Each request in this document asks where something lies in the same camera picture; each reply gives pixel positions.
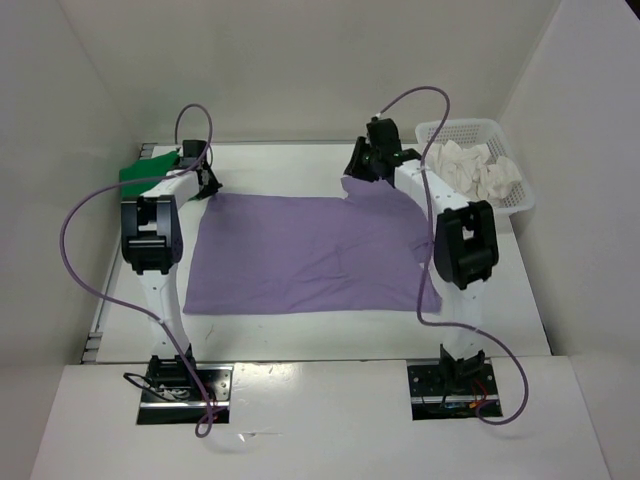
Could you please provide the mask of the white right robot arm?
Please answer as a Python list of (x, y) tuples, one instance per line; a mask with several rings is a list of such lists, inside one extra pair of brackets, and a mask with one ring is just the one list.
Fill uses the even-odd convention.
[(438, 377), (445, 396), (460, 394), (476, 383), (484, 366), (478, 339), (491, 337), (482, 329), (482, 303), (499, 260), (492, 206), (455, 192), (397, 137), (359, 136), (345, 174), (385, 180), (427, 214), (431, 252), (426, 264), (435, 267), (449, 290), (451, 317), (441, 325), (453, 330), (440, 345)]

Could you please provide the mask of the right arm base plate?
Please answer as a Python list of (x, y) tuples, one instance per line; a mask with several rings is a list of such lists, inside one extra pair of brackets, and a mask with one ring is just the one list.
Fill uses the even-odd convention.
[(484, 417), (503, 416), (491, 362), (479, 373), (455, 387), (446, 387), (437, 360), (408, 361), (406, 364), (413, 421), (467, 419), (481, 407)]

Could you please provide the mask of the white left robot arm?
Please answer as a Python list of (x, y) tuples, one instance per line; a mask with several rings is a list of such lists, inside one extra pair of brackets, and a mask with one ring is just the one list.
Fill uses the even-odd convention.
[(121, 200), (121, 252), (141, 283), (146, 301), (142, 309), (154, 334), (146, 381), (180, 400), (206, 387), (183, 325), (177, 291), (177, 269), (184, 252), (179, 210), (220, 188), (207, 161), (189, 169), (180, 159), (161, 180), (145, 181), (136, 194), (127, 192)]

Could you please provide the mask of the green t-shirt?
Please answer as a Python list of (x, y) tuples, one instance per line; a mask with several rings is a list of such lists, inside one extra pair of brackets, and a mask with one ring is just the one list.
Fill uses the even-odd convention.
[[(173, 150), (160, 156), (140, 159), (131, 166), (122, 168), (119, 171), (119, 181), (127, 182), (152, 177), (164, 177), (173, 169), (178, 158), (178, 152)], [(137, 197), (154, 188), (158, 183), (158, 180), (151, 180), (144, 183), (125, 185), (121, 187), (120, 195), (122, 198)]]

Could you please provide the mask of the purple t-shirt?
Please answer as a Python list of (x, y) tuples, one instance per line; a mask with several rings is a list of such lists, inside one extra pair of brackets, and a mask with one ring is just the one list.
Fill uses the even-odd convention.
[(345, 197), (219, 193), (201, 218), (188, 315), (437, 313), (422, 264), (423, 210), (385, 181), (344, 177)]

